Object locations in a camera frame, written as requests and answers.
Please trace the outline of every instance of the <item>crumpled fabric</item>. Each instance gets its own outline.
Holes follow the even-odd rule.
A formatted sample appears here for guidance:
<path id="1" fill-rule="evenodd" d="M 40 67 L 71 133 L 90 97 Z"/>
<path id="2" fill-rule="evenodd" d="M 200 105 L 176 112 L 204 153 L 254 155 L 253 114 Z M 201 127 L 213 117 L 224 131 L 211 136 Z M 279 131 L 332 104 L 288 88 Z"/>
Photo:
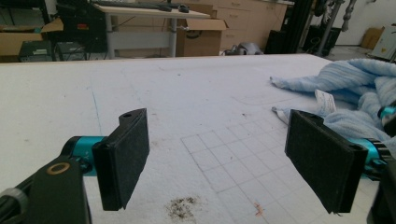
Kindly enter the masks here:
<path id="1" fill-rule="evenodd" d="M 327 127 L 345 138 L 374 138 L 381 141 L 396 158 L 396 137 L 391 138 L 384 132 L 377 116 L 382 106 L 396 101 L 395 64 L 370 59 L 337 61 L 324 66 L 314 77 L 270 79 L 281 89 L 312 94 L 315 90 L 326 91 L 335 100 L 356 105 L 356 110 L 339 109 L 331 114 L 305 111 L 323 117 Z M 286 123 L 289 121 L 291 109 L 295 108 L 273 108 Z"/>

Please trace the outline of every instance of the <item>desk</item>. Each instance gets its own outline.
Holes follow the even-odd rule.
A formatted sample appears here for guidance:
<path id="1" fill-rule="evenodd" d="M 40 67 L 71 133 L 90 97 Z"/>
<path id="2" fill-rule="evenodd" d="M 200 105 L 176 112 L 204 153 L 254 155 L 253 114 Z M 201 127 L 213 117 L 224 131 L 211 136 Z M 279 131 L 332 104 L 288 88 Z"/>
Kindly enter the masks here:
<path id="1" fill-rule="evenodd" d="M 155 49 L 170 48 L 170 56 L 176 56 L 177 41 L 177 19 L 210 19 L 207 14 L 190 11 L 189 13 L 179 12 L 172 9 L 171 12 L 157 9 L 129 8 L 129 7 L 102 7 L 96 6 L 106 14 L 107 48 L 108 56 L 114 59 L 115 49 Z M 131 16 L 131 17 L 153 17 L 171 19 L 171 31 L 169 33 L 159 32 L 150 34 L 140 34 L 132 32 L 114 32 L 111 16 Z"/>
<path id="2" fill-rule="evenodd" d="M 361 181 L 351 214 L 327 214 L 286 157 L 287 129 L 271 111 L 316 100 L 273 87 L 270 76 L 313 76 L 329 62 L 261 55 L 0 64 L 0 191 L 57 157 L 71 136 L 108 135 L 120 114 L 145 107 L 151 151 L 126 210 L 102 211 L 96 178 L 84 178 L 94 224 L 365 223 L 377 183 Z M 197 203 L 182 222 L 169 206 L 186 197 Z"/>

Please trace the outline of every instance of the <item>black equipment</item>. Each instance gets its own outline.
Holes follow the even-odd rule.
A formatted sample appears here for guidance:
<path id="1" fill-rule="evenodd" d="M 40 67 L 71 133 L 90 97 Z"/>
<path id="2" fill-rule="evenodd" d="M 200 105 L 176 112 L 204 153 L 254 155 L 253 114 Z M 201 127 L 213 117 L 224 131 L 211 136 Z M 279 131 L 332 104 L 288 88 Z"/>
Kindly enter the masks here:
<path id="1" fill-rule="evenodd" d="M 49 33 L 53 43 L 78 42 L 86 52 L 106 52 L 105 13 L 86 0 L 58 0 L 56 8 L 64 30 Z"/>
<path id="2" fill-rule="evenodd" d="M 119 117 L 108 137 L 75 136 L 61 155 L 0 194 L 0 222 L 92 223 L 83 175 L 96 175 L 107 211 L 125 208 L 149 155 L 147 110 Z"/>
<path id="3" fill-rule="evenodd" d="M 309 17 L 313 0 L 295 0 L 292 9 L 287 10 L 287 18 L 282 30 L 271 31 L 265 54 L 296 53 L 303 34 L 306 21 Z"/>
<path id="4" fill-rule="evenodd" d="M 52 52 L 51 43 L 48 40 L 23 41 L 19 60 L 21 63 L 56 61 Z"/>
<path id="5" fill-rule="evenodd" d="M 186 5 L 180 5 L 180 6 L 178 6 L 177 10 L 178 10 L 179 12 L 183 12 L 183 13 L 189 13 L 189 12 L 190 12 L 189 7 L 187 7 Z"/>
<path id="6" fill-rule="evenodd" d="M 50 17 L 47 11 L 45 0 L 0 0 L 0 7 L 7 7 L 8 12 L 10 12 L 9 9 L 11 7 L 26 9 L 32 9 L 36 7 L 40 9 L 44 23 L 50 23 Z M 9 13 L 9 15 L 11 16 L 12 23 L 15 25 L 12 14 Z"/>
<path id="7" fill-rule="evenodd" d="M 55 48 L 61 61 L 87 60 L 84 48 L 77 42 L 59 42 Z"/>
<path id="8" fill-rule="evenodd" d="M 267 45 L 265 46 L 265 54 L 280 54 L 282 53 L 283 43 L 285 42 L 286 31 L 271 30 L 268 37 Z"/>
<path id="9" fill-rule="evenodd" d="M 388 163 L 383 172 L 378 192 L 370 213 L 368 224 L 396 223 L 396 162 Z"/>
<path id="10" fill-rule="evenodd" d="M 261 55 L 259 46 L 251 42 L 242 42 L 238 46 L 234 45 L 231 49 L 224 50 L 224 55 Z"/>
<path id="11" fill-rule="evenodd" d="M 319 17 L 326 11 L 326 0 L 318 0 L 315 3 L 315 16 Z"/>
<path id="12" fill-rule="evenodd" d="M 388 106 L 383 106 L 377 115 L 381 119 L 385 133 L 394 137 L 396 135 L 396 101 Z"/>
<path id="13" fill-rule="evenodd" d="M 296 53 L 313 0 L 295 0 L 281 53 Z"/>
<path id="14" fill-rule="evenodd" d="M 306 36 L 304 42 L 303 50 L 306 51 L 307 53 L 318 52 L 319 43 L 324 35 L 325 30 L 326 28 L 323 28 L 321 26 L 311 25 L 309 27 L 308 35 Z M 337 42 L 340 32 L 341 32 L 341 28 L 333 27 L 330 30 L 325 45 L 323 47 L 323 50 L 321 52 L 321 55 L 323 56 L 329 55 L 330 51 L 335 46 L 335 42 Z"/>
<path id="15" fill-rule="evenodd" d="M 164 3 L 164 2 L 141 2 L 141 3 L 152 4 L 152 5 L 159 6 L 159 7 L 160 6 L 171 7 L 173 9 L 177 9 L 180 6 L 185 6 L 181 3 L 172 3 L 172 1 L 167 1 L 166 3 Z"/>

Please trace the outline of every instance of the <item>drawer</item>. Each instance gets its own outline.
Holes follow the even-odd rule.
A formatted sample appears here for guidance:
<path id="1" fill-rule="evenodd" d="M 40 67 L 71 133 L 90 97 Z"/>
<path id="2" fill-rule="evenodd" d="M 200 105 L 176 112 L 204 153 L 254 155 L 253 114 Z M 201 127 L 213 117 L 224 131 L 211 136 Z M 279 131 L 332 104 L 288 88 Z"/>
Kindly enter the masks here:
<path id="1" fill-rule="evenodd" d="M 231 49 L 245 40 L 246 30 L 225 30 L 221 33 L 221 49 Z"/>
<path id="2" fill-rule="evenodd" d="M 219 8 L 218 19 L 225 20 L 230 29 L 246 29 L 250 12 L 229 8 Z"/>
<path id="3" fill-rule="evenodd" d="M 253 9 L 251 3 L 251 0 L 219 0 L 219 7 L 251 10 Z"/>

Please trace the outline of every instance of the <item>black pole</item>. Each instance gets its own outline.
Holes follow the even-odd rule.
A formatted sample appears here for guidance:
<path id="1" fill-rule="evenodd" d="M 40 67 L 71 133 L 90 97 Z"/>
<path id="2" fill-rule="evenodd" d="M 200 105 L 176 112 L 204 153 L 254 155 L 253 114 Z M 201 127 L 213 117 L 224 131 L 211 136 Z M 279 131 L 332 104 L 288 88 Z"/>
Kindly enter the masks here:
<path id="1" fill-rule="evenodd" d="M 338 0 L 335 3 L 334 8 L 332 9 L 332 15 L 331 15 L 330 20 L 328 21 L 328 23 L 326 25 L 326 30 L 324 31 L 323 37 L 320 40 L 318 51 L 316 53 L 316 55 L 319 56 L 319 57 L 323 56 L 322 51 L 323 51 L 324 45 L 327 42 L 330 30 L 332 29 L 332 25 L 334 24 L 335 18 L 337 17 L 338 10 L 340 9 L 341 4 L 343 4 L 343 3 L 344 3 L 344 0 Z"/>
<path id="2" fill-rule="evenodd" d="M 289 29 L 286 32 L 282 53 L 288 54 L 297 52 L 313 2 L 313 0 L 294 1 L 293 11 L 288 25 Z"/>
<path id="3" fill-rule="evenodd" d="M 50 23 L 50 16 L 47 11 L 46 1 L 42 0 L 39 4 L 40 4 L 40 11 L 41 11 L 41 15 L 43 16 L 44 23 L 45 24 Z"/>
<path id="4" fill-rule="evenodd" d="M 12 16 L 11 8 L 7 7 L 7 10 L 8 10 L 9 17 L 11 18 L 12 25 L 15 25 L 15 21 L 14 21 L 14 17 Z"/>

